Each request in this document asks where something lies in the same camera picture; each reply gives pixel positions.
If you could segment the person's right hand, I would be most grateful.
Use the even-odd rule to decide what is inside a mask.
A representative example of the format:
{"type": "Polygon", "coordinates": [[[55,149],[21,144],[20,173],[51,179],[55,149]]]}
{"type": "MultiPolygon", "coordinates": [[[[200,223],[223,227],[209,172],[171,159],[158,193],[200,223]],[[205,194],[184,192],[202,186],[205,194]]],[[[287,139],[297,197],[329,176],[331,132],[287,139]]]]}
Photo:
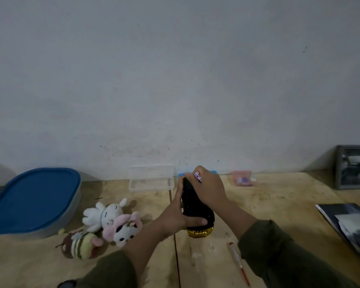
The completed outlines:
{"type": "Polygon", "coordinates": [[[214,212],[228,201],[223,182],[218,174],[211,173],[202,166],[197,166],[195,171],[200,172],[202,183],[199,183],[199,190],[195,190],[198,198],[214,212]]]}

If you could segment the person's left hand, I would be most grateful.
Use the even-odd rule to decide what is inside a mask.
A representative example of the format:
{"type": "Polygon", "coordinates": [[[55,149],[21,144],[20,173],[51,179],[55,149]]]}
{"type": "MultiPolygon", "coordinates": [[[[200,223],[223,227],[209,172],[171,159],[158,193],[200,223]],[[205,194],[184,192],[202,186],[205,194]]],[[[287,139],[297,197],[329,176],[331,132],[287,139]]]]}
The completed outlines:
{"type": "Polygon", "coordinates": [[[182,213],[181,203],[182,203],[182,193],[183,193],[183,178],[180,178],[178,181],[177,191],[167,208],[162,212],[162,214],[154,220],[154,225],[158,228],[158,233],[160,234],[160,240],[173,236],[180,230],[186,229],[182,228],[182,217],[186,217],[182,213]]]}

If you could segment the person's right forearm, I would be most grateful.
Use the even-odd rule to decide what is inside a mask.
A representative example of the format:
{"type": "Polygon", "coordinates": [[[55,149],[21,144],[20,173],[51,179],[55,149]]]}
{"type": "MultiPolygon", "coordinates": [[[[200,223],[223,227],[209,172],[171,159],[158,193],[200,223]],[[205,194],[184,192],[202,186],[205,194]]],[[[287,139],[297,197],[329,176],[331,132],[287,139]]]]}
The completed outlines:
{"type": "Polygon", "coordinates": [[[238,239],[241,257],[267,288],[360,288],[298,245],[272,220],[259,220],[229,199],[211,209],[238,239]]]}

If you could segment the person's left forearm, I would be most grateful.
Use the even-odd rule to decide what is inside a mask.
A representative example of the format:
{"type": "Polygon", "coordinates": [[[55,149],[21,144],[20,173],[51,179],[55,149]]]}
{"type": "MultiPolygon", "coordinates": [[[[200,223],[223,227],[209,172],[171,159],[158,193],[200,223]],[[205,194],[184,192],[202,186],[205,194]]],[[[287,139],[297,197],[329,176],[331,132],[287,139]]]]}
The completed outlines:
{"type": "Polygon", "coordinates": [[[138,288],[155,248],[168,235],[157,220],[147,225],[122,249],[99,259],[76,288],[138,288]]]}

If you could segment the flat blue plastic box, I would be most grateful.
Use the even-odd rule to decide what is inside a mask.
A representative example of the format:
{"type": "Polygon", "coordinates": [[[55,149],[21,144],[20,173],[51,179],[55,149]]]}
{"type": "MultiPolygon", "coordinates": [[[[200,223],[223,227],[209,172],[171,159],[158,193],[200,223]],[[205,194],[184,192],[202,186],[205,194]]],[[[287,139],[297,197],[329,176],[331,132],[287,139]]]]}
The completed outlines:
{"type": "MultiPolygon", "coordinates": [[[[216,170],[210,170],[210,172],[214,173],[214,174],[218,174],[218,172],[216,170]]],[[[179,173],[178,178],[180,178],[180,177],[185,178],[185,173],[179,173]]]]}

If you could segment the clear plastic box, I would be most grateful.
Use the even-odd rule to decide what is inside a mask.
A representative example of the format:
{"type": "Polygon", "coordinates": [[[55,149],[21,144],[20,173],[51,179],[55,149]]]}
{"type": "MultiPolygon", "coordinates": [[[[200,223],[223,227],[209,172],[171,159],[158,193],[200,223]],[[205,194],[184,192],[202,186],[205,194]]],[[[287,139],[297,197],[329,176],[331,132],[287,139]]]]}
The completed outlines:
{"type": "Polygon", "coordinates": [[[129,167],[131,193],[173,190],[175,167],[171,164],[134,165],[129,167]]]}

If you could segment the pink plastic packet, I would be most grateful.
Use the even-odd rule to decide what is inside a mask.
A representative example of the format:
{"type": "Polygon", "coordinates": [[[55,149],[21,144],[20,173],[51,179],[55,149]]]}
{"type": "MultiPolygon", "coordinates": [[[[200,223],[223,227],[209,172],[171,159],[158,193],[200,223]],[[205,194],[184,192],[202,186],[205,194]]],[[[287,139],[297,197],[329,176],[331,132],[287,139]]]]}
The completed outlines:
{"type": "Polygon", "coordinates": [[[232,184],[236,187],[255,187],[257,185],[257,179],[252,171],[235,170],[230,175],[232,184]]]}

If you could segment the red and white pen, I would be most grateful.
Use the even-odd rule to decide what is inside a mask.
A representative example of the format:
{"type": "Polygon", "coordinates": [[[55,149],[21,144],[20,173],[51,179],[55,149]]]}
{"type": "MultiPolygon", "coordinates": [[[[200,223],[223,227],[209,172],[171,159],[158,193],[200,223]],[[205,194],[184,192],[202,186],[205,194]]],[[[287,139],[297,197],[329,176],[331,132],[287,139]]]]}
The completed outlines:
{"type": "Polygon", "coordinates": [[[236,247],[235,247],[235,244],[233,242],[229,242],[228,246],[229,246],[229,249],[231,251],[231,254],[232,254],[232,257],[233,257],[235,263],[238,265],[238,267],[239,267],[239,269],[240,269],[240,271],[241,271],[241,273],[243,275],[243,278],[245,280],[245,283],[246,283],[247,287],[251,288],[250,281],[249,281],[249,279],[248,279],[248,277],[246,275],[245,269],[244,269],[244,267],[243,267],[243,265],[241,263],[241,258],[239,256],[239,253],[238,253],[236,247]]]}

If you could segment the pink hooded plush toy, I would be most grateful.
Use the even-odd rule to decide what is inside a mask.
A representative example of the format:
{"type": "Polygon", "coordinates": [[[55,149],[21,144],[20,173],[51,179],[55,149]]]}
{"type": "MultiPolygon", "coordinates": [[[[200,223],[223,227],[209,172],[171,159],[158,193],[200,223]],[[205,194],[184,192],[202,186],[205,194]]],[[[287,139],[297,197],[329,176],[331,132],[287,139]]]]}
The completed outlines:
{"type": "Polygon", "coordinates": [[[129,240],[134,238],[143,228],[138,211],[132,214],[118,216],[112,223],[102,231],[102,237],[107,242],[114,242],[117,247],[122,248],[129,240]]]}

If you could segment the white bunny plush toy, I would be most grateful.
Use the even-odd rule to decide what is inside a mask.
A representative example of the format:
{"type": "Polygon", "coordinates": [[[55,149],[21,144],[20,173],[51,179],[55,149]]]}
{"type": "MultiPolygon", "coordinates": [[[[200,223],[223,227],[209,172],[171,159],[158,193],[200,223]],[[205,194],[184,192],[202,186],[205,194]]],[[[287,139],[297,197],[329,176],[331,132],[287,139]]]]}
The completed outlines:
{"type": "Polygon", "coordinates": [[[104,229],[112,225],[118,216],[124,214],[122,208],[126,206],[127,201],[127,198],[123,198],[120,203],[113,203],[108,206],[97,202],[95,207],[85,209],[82,223],[87,227],[86,231],[96,233],[101,228],[104,229]]]}

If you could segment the striped bee plush toy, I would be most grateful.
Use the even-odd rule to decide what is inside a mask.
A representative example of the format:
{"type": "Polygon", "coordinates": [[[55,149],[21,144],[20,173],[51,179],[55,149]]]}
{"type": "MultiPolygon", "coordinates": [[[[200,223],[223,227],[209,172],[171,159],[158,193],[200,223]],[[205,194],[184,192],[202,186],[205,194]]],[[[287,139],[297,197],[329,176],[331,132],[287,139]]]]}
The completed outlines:
{"type": "Polygon", "coordinates": [[[64,236],[55,246],[68,259],[90,260],[103,255],[109,244],[102,238],[101,232],[88,232],[77,229],[67,232],[61,229],[58,235],[64,236]]]}

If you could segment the black and white magazine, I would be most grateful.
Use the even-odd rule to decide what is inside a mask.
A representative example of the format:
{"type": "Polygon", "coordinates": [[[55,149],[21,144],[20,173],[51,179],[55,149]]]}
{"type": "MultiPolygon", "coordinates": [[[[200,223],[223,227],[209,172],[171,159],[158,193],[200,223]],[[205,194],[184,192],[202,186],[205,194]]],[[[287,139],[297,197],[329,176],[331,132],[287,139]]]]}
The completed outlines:
{"type": "Polygon", "coordinates": [[[360,207],[356,203],[316,204],[337,234],[360,257],[360,207]]]}

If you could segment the blue lidded grey container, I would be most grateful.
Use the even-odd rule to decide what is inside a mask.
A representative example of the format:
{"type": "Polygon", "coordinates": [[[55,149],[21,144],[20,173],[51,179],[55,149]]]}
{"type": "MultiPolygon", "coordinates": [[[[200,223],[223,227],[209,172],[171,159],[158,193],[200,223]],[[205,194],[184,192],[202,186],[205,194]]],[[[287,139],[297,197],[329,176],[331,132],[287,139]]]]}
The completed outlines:
{"type": "Polygon", "coordinates": [[[38,168],[9,181],[0,192],[0,235],[17,240],[50,237],[74,216],[81,175],[70,168],[38,168]]]}

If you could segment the grey framed picture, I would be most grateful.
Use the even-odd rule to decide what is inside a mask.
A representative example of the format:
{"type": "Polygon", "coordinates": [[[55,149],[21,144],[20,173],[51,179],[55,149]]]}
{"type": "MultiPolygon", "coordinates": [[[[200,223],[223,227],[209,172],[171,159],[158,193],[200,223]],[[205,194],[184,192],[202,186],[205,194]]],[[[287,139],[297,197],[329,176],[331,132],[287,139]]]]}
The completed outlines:
{"type": "Polygon", "coordinates": [[[336,190],[360,189],[360,145],[338,145],[334,165],[336,190]]]}

